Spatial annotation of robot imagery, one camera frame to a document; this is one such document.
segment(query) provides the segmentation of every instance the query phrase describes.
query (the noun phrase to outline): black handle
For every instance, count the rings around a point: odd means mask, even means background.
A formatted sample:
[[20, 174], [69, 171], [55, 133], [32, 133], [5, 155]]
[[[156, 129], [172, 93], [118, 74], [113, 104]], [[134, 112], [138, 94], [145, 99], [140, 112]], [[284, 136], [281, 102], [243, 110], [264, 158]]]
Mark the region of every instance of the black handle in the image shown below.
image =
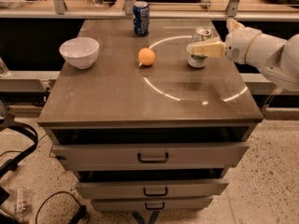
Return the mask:
[[162, 206], [161, 207], [148, 207], [148, 204], [146, 203], [146, 209], [149, 211], [153, 211], [153, 210], [162, 210], [165, 208], [165, 203], [162, 202]]
[[168, 162], [168, 153], [165, 153], [165, 158], [160, 161], [143, 161], [141, 158], [141, 153], [138, 153], [138, 161], [141, 163], [165, 163]]
[[165, 188], [165, 193], [161, 193], [161, 194], [148, 194], [147, 189], [143, 188], [143, 194], [147, 197], [163, 197], [168, 194], [168, 188]]

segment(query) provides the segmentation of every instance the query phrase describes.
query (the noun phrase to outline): floor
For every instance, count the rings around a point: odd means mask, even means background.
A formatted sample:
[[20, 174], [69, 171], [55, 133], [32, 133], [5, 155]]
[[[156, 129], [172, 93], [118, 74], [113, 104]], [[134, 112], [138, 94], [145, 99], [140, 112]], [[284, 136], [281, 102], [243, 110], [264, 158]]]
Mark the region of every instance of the floor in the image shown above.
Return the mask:
[[[36, 223], [36, 213], [50, 195], [67, 191], [87, 206], [89, 223], [103, 224], [295, 224], [299, 220], [299, 109], [292, 112], [268, 110], [266, 119], [258, 125], [249, 138], [250, 148], [241, 162], [225, 176], [230, 181], [227, 189], [216, 196], [203, 210], [161, 211], [156, 220], [151, 212], [96, 213], [88, 200], [82, 200], [74, 189], [76, 178], [66, 172], [50, 153], [51, 141], [36, 118], [18, 116], [39, 133], [37, 150], [21, 162], [17, 171], [1, 179], [1, 187], [10, 197], [2, 204], [6, 213], [22, 220]], [[0, 154], [7, 150], [23, 150], [31, 143], [11, 130], [0, 133]], [[4, 163], [15, 153], [0, 156]], [[23, 212], [14, 213], [14, 206], [22, 194], [27, 202]], [[78, 210], [76, 201], [66, 193], [50, 198], [40, 209], [37, 223], [68, 223]]]

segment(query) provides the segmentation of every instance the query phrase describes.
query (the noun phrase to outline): soda can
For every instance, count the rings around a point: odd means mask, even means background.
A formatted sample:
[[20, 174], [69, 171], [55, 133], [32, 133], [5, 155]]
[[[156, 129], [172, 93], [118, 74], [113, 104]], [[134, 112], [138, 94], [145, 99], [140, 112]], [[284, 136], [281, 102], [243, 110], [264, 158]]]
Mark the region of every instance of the soda can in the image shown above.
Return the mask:
[[139, 1], [134, 4], [134, 32], [136, 35], [146, 36], [150, 26], [150, 6], [147, 2]]
[[[205, 41], [212, 36], [213, 32], [211, 29], [196, 28], [192, 36], [192, 42]], [[195, 68], [203, 68], [206, 66], [206, 60], [207, 56], [196, 56], [194, 54], [190, 54], [188, 64]]]

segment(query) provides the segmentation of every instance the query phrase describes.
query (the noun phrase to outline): white bowl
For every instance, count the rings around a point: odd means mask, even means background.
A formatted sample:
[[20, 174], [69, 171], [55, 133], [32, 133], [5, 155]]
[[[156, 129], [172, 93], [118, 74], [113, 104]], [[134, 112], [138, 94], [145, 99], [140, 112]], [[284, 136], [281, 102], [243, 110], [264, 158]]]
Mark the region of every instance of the white bowl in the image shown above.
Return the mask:
[[71, 65], [78, 69], [86, 69], [97, 59], [99, 47], [99, 43], [90, 37], [77, 37], [65, 41], [59, 52]]

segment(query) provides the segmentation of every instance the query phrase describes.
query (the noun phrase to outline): white robotic arm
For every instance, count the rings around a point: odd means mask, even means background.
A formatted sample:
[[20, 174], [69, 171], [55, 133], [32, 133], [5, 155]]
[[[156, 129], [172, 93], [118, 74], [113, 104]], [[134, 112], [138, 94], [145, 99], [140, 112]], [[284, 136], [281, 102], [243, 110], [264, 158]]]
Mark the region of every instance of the white robotic arm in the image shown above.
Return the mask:
[[256, 67], [263, 76], [289, 91], [299, 91], [299, 35], [289, 40], [263, 34], [233, 19], [227, 20], [225, 43], [217, 38], [187, 46], [190, 54], [226, 55], [239, 64]]

